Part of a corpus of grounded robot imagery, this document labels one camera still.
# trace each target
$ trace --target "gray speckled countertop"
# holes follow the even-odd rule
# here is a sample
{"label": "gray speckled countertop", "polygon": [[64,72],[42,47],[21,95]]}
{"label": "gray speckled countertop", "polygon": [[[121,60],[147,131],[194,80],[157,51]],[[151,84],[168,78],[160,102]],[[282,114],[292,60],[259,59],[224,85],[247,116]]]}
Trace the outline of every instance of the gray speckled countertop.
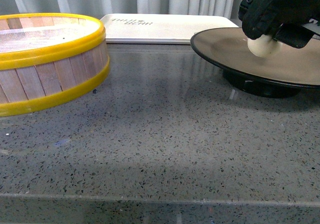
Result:
{"label": "gray speckled countertop", "polygon": [[0,118],[0,222],[39,201],[74,213],[117,201],[150,204],[158,215],[159,206],[184,206],[207,218],[193,209],[205,205],[216,224],[244,218],[241,208],[246,217],[235,223],[317,222],[319,91],[241,92],[190,46],[109,45],[109,54],[111,73],[95,93]]}

